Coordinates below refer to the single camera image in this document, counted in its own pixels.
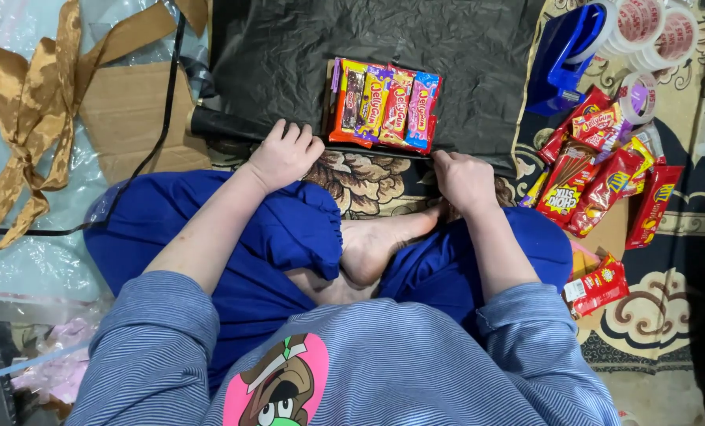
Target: gold ribbon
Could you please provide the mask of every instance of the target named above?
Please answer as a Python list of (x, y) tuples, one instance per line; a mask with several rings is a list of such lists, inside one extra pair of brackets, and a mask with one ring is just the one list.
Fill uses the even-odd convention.
[[(192, 15), (192, 11), (188, 9), (187, 13)], [(11, 151), (0, 173), (0, 224), (22, 189), (27, 187), (30, 192), (26, 205), (0, 241), (0, 250), (24, 235), (39, 216), (50, 210), (43, 191), (56, 191), (68, 183), (73, 118), (95, 70), (175, 29), (176, 23), (168, 10), (158, 2), (116, 24), (90, 52), (80, 57), (79, 3), (68, 0), (60, 11), (56, 40), (40, 40), (31, 62), (0, 48), (0, 134)], [(43, 177), (35, 166), (55, 141), (53, 163)]]

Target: rug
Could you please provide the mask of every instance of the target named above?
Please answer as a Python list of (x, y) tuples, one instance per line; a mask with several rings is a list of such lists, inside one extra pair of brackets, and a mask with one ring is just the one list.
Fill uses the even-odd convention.
[[(544, 16), (549, 19), (582, 3), (549, 0)], [(685, 164), (686, 170), (653, 243), (623, 257), (631, 295), (608, 305), (597, 327), (579, 331), (584, 357), (599, 372), (692, 369), (689, 295), (701, 288), (705, 272), (705, 158), (692, 157), (696, 124), (705, 120), (705, 0), (691, 9), (701, 29), (696, 52), (683, 65), (656, 75), (655, 122), (669, 164)], [(626, 74), (620, 59), (597, 58), (579, 90), (594, 83), (611, 92)], [(495, 181), (502, 205), (516, 205), (537, 179), (543, 163), (536, 151), (562, 119), (524, 116), (515, 150), (520, 179)], [(216, 168), (234, 169), (246, 155), (243, 149), (218, 150), (211, 151)], [(326, 188), (347, 219), (420, 211), (439, 196), (434, 171), (425, 161), (326, 151), (305, 179)]]

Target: striped sweatshirt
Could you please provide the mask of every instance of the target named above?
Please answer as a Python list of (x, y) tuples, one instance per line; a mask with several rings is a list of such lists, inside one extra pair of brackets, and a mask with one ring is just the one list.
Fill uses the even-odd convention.
[(103, 319), (66, 424), (619, 424), (554, 286), (510, 288), (477, 313), (481, 344), (426, 305), (319, 306), (244, 355), (211, 398), (215, 308), (189, 277), (150, 272)]

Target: black plastic bag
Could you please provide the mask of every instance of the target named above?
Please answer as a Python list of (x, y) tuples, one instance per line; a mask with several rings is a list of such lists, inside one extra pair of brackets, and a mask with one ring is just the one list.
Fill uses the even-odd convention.
[(515, 176), (511, 153), (543, 6), (543, 0), (214, 0), (215, 89), (229, 114), (269, 126), (288, 118), (321, 134), (329, 59), (437, 73), (443, 83), (432, 149), (476, 155)]

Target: cartoon print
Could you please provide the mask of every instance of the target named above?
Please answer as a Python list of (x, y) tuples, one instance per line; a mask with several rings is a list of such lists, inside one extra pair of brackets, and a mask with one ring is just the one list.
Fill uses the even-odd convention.
[(321, 402), (328, 352), (315, 334), (287, 337), (231, 379), (224, 426), (307, 426)]

